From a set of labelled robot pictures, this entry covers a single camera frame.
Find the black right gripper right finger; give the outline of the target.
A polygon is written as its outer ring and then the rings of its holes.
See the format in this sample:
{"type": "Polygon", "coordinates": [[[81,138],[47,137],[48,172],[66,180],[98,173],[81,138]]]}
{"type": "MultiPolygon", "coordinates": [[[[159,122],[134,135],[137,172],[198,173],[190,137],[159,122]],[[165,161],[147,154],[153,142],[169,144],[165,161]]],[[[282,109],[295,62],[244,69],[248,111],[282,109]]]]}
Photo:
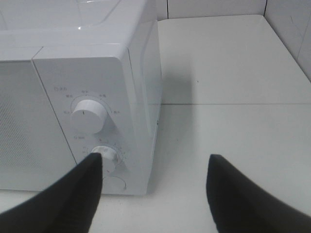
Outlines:
{"type": "Polygon", "coordinates": [[[220,233],[309,233],[310,216],[275,198],[219,154],[208,161],[206,194],[220,233]]]}

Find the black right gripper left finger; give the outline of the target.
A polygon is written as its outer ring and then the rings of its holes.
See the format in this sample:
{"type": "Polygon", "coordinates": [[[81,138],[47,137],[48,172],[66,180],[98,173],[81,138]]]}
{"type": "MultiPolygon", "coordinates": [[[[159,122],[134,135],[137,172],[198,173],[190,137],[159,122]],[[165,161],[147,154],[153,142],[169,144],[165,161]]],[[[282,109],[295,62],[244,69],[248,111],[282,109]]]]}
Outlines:
{"type": "Polygon", "coordinates": [[[1,213],[0,231],[87,233],[99,204],[102,186],[102,156],[91,153],[47,189],[1,213]]]}

